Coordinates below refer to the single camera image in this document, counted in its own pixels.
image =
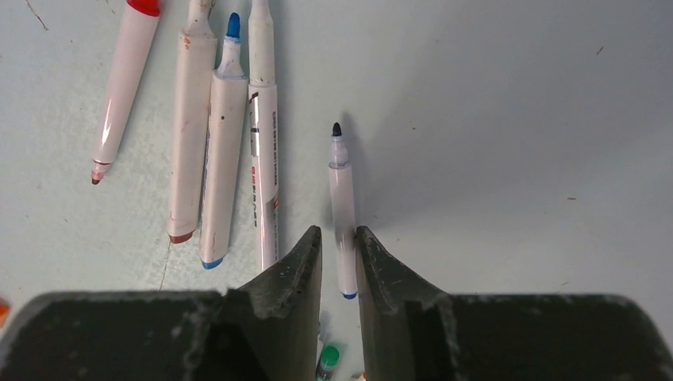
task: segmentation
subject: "white marker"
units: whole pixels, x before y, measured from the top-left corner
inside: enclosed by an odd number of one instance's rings
[[[278,260],[278,95],[273,20],[268,0],[252,0],[250,34],[250,140],[252,208],[260,272]]]
[[[332,194],[336,275],[339,290],[346,299],[357,296],[356,278],[356,204],[353,198],[353,174],[341,126],[332,128],[332,159],[329,162],[329,191]]]
[[[189,240],[198,222],[217,51],[217,38],[208,25],[213,3],[190,0],[187,26],[179,35],[167,227],[173,244]]]
[[[103,180],[117,158],[159,15],[159,0],[126,2],[92,156],[91,183],[94,185]]]
[[[213,72],[210,88],[201,223],[201,262],[206,270],[220,264],[229,248],[247,94],[248,79],[240,67],[240,18],[232,13],[222,47],[222,61]]]

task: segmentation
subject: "pen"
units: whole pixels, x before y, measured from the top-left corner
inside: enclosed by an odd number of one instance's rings
[[[213,3],[190,0],[187,25],[179,34],[167,222],[173,244],[188,241],[198,222],[217,51],[217,38],[208,25]]]
[[[240,18],[232,13],[213,72],[201,224],[201,262],[208,270],[222,262],[229,247],[236,177],[243,135],[248,79],[240,66]]]
[[[98,120],[91,183],[101,182],[117,151],[136,97],[140,77],[159,23],[159,0],[128,0],[107,80],[105,105]]]
[[[353,174],[341,126],[332,127],[332,159],[329,161],[329,191],[332,195],[334,239],[336,241],[336,275],[339,291],[346,299],[357,296],[356,278],[356,204],[353,197]]]
[[[252,209],[257,263],[264,271],[278,260],[278,95],[268,0],[252,0],[248,27]]]

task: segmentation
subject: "white barrel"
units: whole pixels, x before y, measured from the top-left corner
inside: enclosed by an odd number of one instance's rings
[[[248,88],[252,208],[260,272],[278,260],[278,108],[276,86]]]
[[[98,119],[91,170],[94,183],[102,180],[117,158],[158,23],[158,10],[153,15],[145,14],[126,3],[112,57],[105,101]]]
[[[174,244],[189,240],[198,223],[210,83],[217,51],[217,38],[208,26],[210,4],[190,1],[187,27],[179,34],[167,222],[168,236]]]
[[[217,266],[229,247],[247,93],[245,77],[222,79],[213,73],[201,223],[201,261],[206,269]]]
[[[346,299],[352,299],[357,295],[358,289],[355,250],[356,208],[351,164],[343,167],[330,164],[329,189],[332,194],[339,290]]]

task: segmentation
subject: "blue end cap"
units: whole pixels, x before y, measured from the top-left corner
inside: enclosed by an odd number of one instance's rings
[[[211,268],[216,268],[218,264],[221,264],[222,260],[224,260],[224,257],[220,258],[219,260],[214,260],[213,262],[201,261],[201,264],[203,265],[203,268],[210,270]]]
[[[229,16],[227,24],[227,37],[240,38],[240,16],[234,12]]]

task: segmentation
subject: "crack line on surface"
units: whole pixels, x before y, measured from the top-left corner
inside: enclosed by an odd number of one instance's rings
[[[44,24],[44,21],[42,21],[42,17],[40,17],[40,15],[37,14],[37,12],[33,9],[33,6],[30,5],[30,1],[25,0],[25,4],[28,6],[28,9],[30,9],[30,11],[33,13],[33,16],[37,17],[37,20],[40,22],[40,24],[42,24],[42,28],[44,28],[44,30],[49,30],[49,28],[47,28],[47,26]]]
[[[171,242],[168,241],[168,248],[166,250],[166,261],[163,263],[163,274],[161,275],[161,283],[159,284],[159,291],[163,288],[163,280],[166,279],[166,270],[168,269],[168,259],[171,257]]]

